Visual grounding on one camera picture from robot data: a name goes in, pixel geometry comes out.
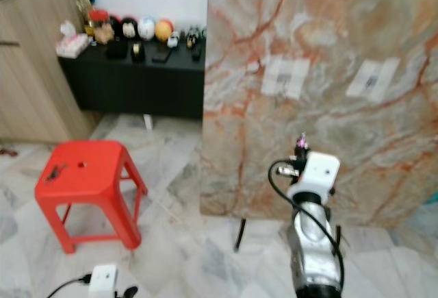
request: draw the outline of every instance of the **wooden cabinet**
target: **wooden cabinet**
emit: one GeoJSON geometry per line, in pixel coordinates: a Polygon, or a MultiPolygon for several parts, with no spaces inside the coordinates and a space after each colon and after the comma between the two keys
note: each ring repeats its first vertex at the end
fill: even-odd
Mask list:
{"type": "Polygon", "coordinates": [[[0,1],[0,138],[62,142],[87,138],[95,118],[76,104],[55,44],[76,0],[0,1]]]}

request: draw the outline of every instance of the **stool leg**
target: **stool leg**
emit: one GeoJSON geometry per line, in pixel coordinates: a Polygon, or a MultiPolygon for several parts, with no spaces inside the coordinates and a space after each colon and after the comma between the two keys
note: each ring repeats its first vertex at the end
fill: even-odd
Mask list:
{"type": "Polygon", "coordinates": [[[123,245],[130,250],[137,248],[142,242],[142,236],[123,200],[122,194],[118,193],[101,207],[123,245]]]}
{"type": "Polygon", "coordinates": [[[128,175],[134,181],[134,183],[136,183],[137,187],[140,188],[145,195],[147,195],[148,188],[146,187],[146,185],[144,185],[142,176],[140,176],[140,173],[138,172],[129,154],[127,154],[124,166],[126,168],[126,171],[128,172],[128,175]]]}
{"type": "Polygon", "coordinates": [[[74,253],[75,246],[68,235],[64,224],[61,219],[57,215],[56,206],[52,204],[38,203],[44,215],[46,216],[47,221],[52,227],[53,232],[57,236],[58,241],[60,242],[62,249],[65,253],[74,253]]]}

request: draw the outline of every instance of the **stool seat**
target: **stool seat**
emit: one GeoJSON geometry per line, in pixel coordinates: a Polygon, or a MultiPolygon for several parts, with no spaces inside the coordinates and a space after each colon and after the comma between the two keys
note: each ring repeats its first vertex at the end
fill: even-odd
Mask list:
{"type": "Polygon", "coordinates": [[[66,253],[74,244],[93,240],[120,239],[128,249],[141,243],[136,222],[140,199],[147,188],[126,148],[110,140],[78,140],[58,145],[35,187],[35,198],[66,253]],[[128,176],[122,177],[123,169],[128,176]],[[120,192],[120,180],[136,183],[133,216],[120,192]],[[72,203],[90,203],[100,207],[112,223],[116,235],[70,237],[64,224],[72,203]],[[67,204],[61,220],[56,207],[67,204]]]}

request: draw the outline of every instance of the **black cable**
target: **black cable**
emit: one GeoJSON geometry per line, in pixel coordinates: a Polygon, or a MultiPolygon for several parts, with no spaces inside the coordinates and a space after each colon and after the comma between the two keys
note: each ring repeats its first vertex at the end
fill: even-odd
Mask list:
{"type": "Polygon", "coordinates": [[[73,279],[67,282],[64,282],[60,286],[58,286],[50,295],[47,296],[47,298],[51,298],[54,294],[56,294],[60,289],[62,289],[65,286],[68,286],[69,284],[79,282],[84,284],[89,284],[91,280],[91,273],[85,274],[83,277],[78,277],[77,279],[73,279]]]}
{"type": "Polygon", "coordinates": [[[340,268],[340,272],[341,272],[341,280],[340,280],[341,283],[340,284],[341,284],[341,291],[342,291],[342,289],[344,288],[344,278],[345,278],[344,272],[345,272],[345,270],[344,270],[344,259],[342,258],[342,254],[341,254],[341,251],[339,250],[339,246],[336,244],[333,237],[327,232],[325,226],[323,226],[323,224],[321,224],[319,222],[319,220],[317,220],[317,218],[314,217],[314,215],[312,215],[310,212],[305,210],[302,206],[300,206],[299,204],[294,202],[294,200],[289,199],[289,197],[287,197],[287,195],[285,193],[281,192],[280,189],[278,188],[278,186],[274,183],[274,180],[272,179],[272,170],[278,163],[290,164],[290,160],[277,160],[271,164],[271,166],[269,167],[269,170],[268,170],[269,183],[271,184],[271,186],[275,190],[275,192],[278,195],[280,195],[282,198],[284,198],[284,200],[289,202],[294,209],[297,209],[299,212],[306,214],[312,221],[314,221],[316,223],[316,225],[322,230],[324,235],[328,238],[331,245],[333,246],[333,250],[335,251],[335,253],[339,259],[339,268],[340,268]]]}

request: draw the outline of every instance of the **cabinet door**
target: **cabinet door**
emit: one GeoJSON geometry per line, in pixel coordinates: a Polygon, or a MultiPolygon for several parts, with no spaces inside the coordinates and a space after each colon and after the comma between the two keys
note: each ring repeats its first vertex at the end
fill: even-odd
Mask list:
{"type": "Polygon", "coordinates": [[[13,140],[68,139],[38,74],[19,47],[0,46],[0,135],[13,140]]]}

